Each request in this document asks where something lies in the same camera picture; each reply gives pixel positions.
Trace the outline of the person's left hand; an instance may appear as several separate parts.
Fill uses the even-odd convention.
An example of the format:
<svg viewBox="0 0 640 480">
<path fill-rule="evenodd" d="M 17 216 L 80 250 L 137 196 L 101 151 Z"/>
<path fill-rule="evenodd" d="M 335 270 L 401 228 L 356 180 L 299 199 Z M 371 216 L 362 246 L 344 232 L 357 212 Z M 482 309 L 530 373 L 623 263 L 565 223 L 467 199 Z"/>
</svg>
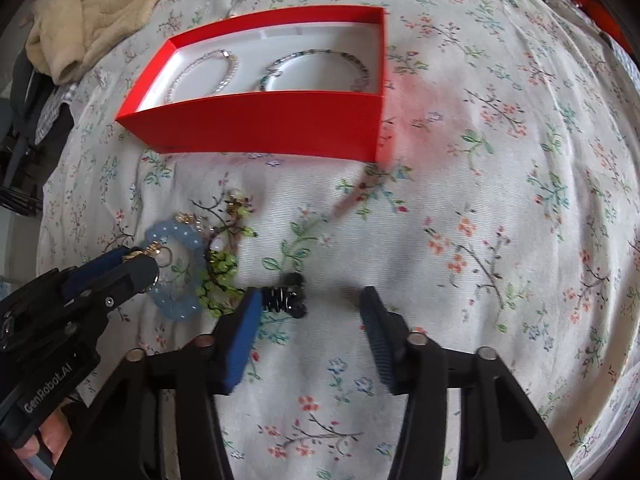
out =
<svg viewBox="0 0 640 480">
<path fill-rule="evenodd" d="M 14 448 L 15 455 L 32 475 L 32 478 L 44 480 L 46 477 L 29 461 L 36 456 L 40 448 L 46 448 L 56 464 L 72 436 L 72 430 L 62 408 L 57 408 L 40 426 L 40 437 L 31 436 L 21 448 Z"/>
</svg>

